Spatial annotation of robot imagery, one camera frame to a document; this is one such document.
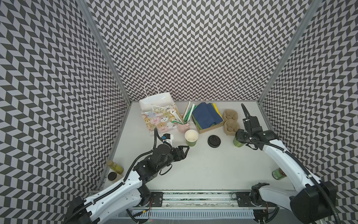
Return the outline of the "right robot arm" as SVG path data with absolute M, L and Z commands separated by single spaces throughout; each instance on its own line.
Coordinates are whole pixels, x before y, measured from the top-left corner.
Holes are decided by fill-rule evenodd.
M 255 207 L 273 203 L 277 207 L 268 219 L 258 218 L 256 222 L 268 223 L 280 208 L 291 211 L 303 224 L 314 224 L 332 216 L 335 223 L 341 219 L 336 209 L 337 187 L 330 181 L 323 182 L 310 172 L 279 140 L 271 130 L 264 131 L 256 116 L 250 115 L 246 106 L 242 106 L 245 118 L 244 129 L 239 129 L 234 144 L 248 146 L 253 150 L 262 150 L 288 177 L 293 190 L 272 187 L 268 183 L 258 183 L 251 188 L 250 202 Z

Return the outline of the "cartoon animal paper bag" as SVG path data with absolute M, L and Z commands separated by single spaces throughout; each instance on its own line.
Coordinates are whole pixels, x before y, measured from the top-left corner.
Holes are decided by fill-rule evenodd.
M 149 85 L 156 87 L 156 94 L 149 95 Z M 144 84 L 145 98 L 139 101 L 141 114 L 150 135 L 154 135 L 156 128 L 159 133 L 166 133 L 178 128 L 175 122 L 178 108 L 169 92 L 160 92 L 156 83 Z

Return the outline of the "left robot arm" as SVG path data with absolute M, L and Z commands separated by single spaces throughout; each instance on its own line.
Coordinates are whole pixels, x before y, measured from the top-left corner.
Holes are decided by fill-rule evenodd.
M 103 224 L 116 214 L 138 205 L 145 206 L 151 200 L 146 183 L 157 177 L 163 168 L 186 158 L 188 145 L 173 147 L 154 130 L 151 150 L 140 154 L 131 164 L 127 174 L 104 190 L 87 198 L 77 197 L 70 202 L 63 219 L 65 224 Z

